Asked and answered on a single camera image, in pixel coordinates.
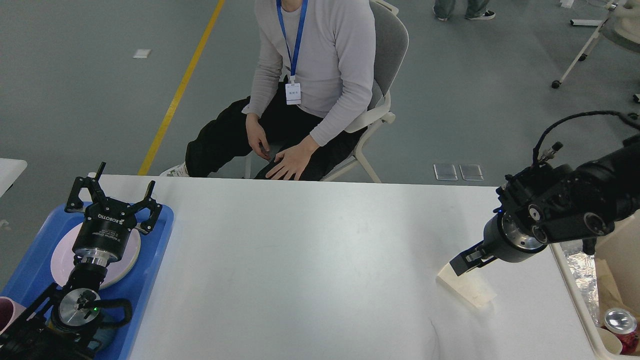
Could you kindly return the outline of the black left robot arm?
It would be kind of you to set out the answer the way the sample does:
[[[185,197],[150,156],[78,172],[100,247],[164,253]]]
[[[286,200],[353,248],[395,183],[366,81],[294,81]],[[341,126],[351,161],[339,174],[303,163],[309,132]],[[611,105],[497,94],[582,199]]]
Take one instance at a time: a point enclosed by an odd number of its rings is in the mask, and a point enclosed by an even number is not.
[[[131,235],[154,230],[163,206],[153,198],[155,181],[135,203],[107,196],[99,184],[105,166],[74,180],[64,206],[67,214],[83,216],[71,244],[73,267],[64,284],[53,282],[13,313],[1,330],[3,360],[93,360],[132,321],[131,301],[105,298],[100,287],[124,259]]]

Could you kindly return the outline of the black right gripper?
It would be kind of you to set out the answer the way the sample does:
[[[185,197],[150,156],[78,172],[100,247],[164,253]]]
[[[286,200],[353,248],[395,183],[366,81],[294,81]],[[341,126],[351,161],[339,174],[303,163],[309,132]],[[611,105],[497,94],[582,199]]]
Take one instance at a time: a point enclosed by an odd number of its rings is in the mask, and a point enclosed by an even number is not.
[[[499,212],[484,226],[483,241],[458,253],[449,265],[459,277],[473,269],[483,268],[496,259],[517,264],[546,248],[547,244],[522,232],[510,215]]]

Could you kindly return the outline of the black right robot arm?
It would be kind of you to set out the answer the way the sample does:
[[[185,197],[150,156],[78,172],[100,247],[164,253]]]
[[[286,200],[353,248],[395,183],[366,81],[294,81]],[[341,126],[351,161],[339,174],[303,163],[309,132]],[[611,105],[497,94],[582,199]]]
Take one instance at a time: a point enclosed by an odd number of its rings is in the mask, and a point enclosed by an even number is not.
[[[622,147],[577,168],[553,167],[549,160],[562,148],[555,142],[541,151],[544,139],[559,125],[590,116],[615,116],[634,130],[637,116],[619,111],[578,112],[548,126],[532,150],[532,162],[516,174],[507,174],[496,189],[499,207],[483,228],[482,241],[448,262],[455,276],[483,268],[494,260],[523,262],[548,245],[582,240],[587,255],[595,253],[599,237],[615,230],[615,223],[639,209],[639,135],[627,137]]]

